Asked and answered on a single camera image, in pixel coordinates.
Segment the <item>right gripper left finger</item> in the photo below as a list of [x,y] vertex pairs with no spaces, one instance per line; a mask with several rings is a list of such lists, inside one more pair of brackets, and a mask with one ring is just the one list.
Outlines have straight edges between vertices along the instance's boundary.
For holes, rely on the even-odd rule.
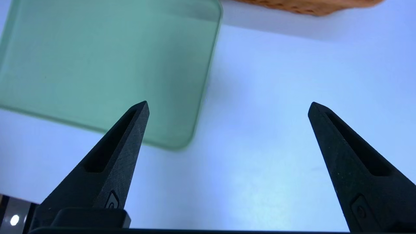
[[128,228],[124,209],[150,116],[133,105],[37,207],[32,228]]

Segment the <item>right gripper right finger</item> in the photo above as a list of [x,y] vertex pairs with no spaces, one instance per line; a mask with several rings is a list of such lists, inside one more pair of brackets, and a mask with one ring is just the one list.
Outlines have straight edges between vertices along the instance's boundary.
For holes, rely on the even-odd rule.
[[351,232],[414,232],[416,187],[330,108],[308,118]]

